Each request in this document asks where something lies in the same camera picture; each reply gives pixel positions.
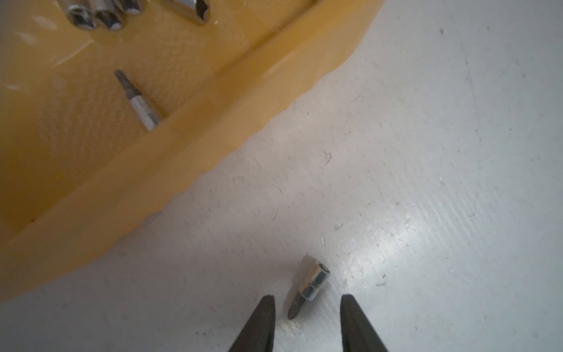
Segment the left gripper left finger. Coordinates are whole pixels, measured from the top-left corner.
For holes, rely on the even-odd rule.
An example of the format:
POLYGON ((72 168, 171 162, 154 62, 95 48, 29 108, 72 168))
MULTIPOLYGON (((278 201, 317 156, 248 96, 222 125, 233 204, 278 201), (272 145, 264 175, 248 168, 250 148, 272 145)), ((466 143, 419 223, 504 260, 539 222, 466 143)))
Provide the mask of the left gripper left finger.
POLYGON ((229 352, 272 352, 276 326, 276 303, 271 295, 263 296, 240 331, 229 352))

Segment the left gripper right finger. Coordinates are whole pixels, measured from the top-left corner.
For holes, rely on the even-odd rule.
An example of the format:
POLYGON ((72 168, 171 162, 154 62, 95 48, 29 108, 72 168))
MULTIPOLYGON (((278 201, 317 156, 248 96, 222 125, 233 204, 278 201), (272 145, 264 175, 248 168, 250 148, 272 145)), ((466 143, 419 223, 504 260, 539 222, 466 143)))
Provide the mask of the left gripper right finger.
POLYGON ((340 323, 344 352, 387 352, 388 349, 351 294, 341 297, 340 323))

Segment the silver bit cluster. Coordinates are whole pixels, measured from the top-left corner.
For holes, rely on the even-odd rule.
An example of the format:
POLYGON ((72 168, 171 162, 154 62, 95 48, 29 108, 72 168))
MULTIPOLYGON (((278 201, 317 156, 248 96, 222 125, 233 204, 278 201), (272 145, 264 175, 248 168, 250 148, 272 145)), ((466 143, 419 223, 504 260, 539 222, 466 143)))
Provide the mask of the silver bit cluster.
POLYGON ((145 7, 143 0, 115 0, 114 3, 121 12, 133 16, 141 14, 145 7))

